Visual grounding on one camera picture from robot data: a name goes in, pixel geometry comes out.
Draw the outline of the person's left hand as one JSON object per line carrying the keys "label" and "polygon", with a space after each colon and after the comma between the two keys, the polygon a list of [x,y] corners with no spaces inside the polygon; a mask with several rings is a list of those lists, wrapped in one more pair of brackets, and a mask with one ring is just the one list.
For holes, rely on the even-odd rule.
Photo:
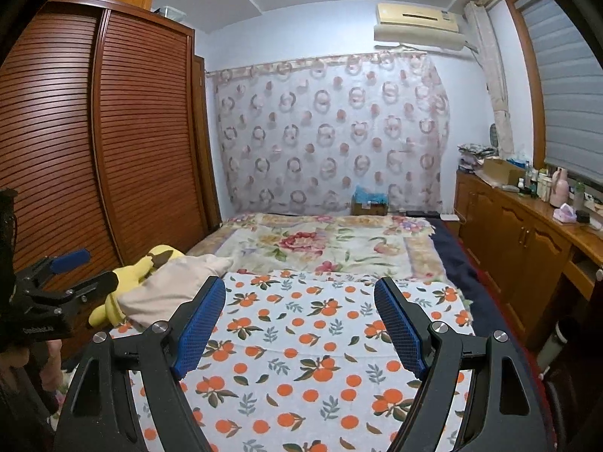
{"label": "person's left hand", "polygon": [[[45,343],[46,356],[42,358],[43,365],[39,370],[39,377],[44,391],[53,393],[62,383],[61,371],[61,340],[50,340]],[[30,360],[28,348],[9,347],[1,353],[1,384],[10,390],[16,390],[16,377],[14,370],[25,367]]]}

